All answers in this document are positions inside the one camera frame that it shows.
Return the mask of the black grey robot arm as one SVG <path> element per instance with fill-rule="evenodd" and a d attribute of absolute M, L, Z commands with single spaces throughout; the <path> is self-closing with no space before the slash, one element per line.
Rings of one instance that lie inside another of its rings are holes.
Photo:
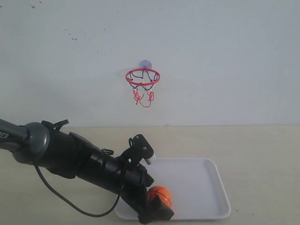
<path fill-rule="evenodd" d="M 147 188 L 154 179 L 141 161 L 151 164 L 154 150 L 142 134 L 130 138 L 129 148 L 114 157 L 113 151 L 100 149 L 76 133 L 63 133 L 68 120 L 57 123 L 32 122 L 18 126 L 0 122 L 0 147 L 14 159 L 67 178 L 80 178 L 106 189 L 125 201 L 141 224 L 170 220 L 174 212 L 159 197 L 150 199 Z"/>

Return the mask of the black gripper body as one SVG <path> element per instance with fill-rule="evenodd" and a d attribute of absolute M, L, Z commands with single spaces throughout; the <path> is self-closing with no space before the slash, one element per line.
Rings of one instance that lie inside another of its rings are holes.
<path fill-rule="evenodd" d="M 123 199 L 136 212 L 152 211 L 146 188 L 154 182 L 154 179 L 140 164 L 143 159 L 143 157 L 116 157 L 120 166 L 120 186 L 114 207 L 120 199 Z"/>

